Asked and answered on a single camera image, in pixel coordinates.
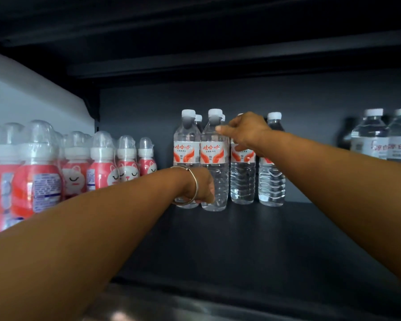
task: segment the bracelet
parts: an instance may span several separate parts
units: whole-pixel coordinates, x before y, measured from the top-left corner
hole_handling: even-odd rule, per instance
[[[196,182],[196,191],[195,191],[194,196],[193,196],[192,199],[190,199],[190,200],[189,200],[188,202],[186,202],[186,203],[177,203],[177,202],[174,200],[174,201],[172,202],[172,204],[177,205],[177,206],[184,206],[184,205],[187,205],[187,204],[191,204],[191,203],[193,202],[193,200],[196,198],[196,196],[198,195],[198,190],[199,190],[198,180],[196,179],[196,177],[194,176],[193,172],[192,172],[189,168],[185,168],[185,167],[182,167],[182,166],[173,166],[173,167],[171,167],[171,168],[182,168],[182,169],[184,169],[184,170],[190,172],[190,173],[192,174],[193,178],[194,178],[194,181]]]

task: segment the person's right arm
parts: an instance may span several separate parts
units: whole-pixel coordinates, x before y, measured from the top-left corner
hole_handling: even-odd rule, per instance
[[[401,163],[271,130],[245,113],[217,131],[272,160],[369,254],[401,278]]]

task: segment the wall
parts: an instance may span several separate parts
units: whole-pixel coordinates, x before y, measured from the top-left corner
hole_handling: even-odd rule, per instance
[[[32,119],[46,120],[62,134],[94,133],[94,120],[82,99],[0,55],[0,124]]]
[[[209,108],[223,109],[227,118],[248,110],[281,111],[286,131],[336,145],[345,118],[359,117],[366,108],[384,108],[387,114],[401,108],[401,69],[105,89],[99,127],[115,138],[150,137],[162,169],[172,165],[172,135],[181,110],[195,109],[206,123]],[[309,201],[292,183],[287,199]]]

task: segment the forearm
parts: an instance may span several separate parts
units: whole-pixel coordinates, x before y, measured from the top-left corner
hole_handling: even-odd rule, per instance
[[[77,196],[0,233],[0,320],[81,313],[190,178],[182,169],[161,170]]]
[[[401,277],[401,164],[277,131],[260,142],[297,188]]]

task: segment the cartoon face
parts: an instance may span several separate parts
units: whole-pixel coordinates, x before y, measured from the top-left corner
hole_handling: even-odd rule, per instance
[[[107,185],[111,186],[119,182],[119,170],[115,166],[110,166],[110,174],[107,177]]]
[[[147,174],[155,172],[157,170],[157,165],[155,162],[150,161],[150,167],[148,167]]]
[[[119,176],[121,181],[129,181],[139,177],[139,171],[136,163],[130,166],[119,164]]]
[[[82,174],[79,166],[74,166],[71,169],[62,169],[65,182],[66,195],[79,195],[82,193],[82,188],[85,186],[85,176]]]

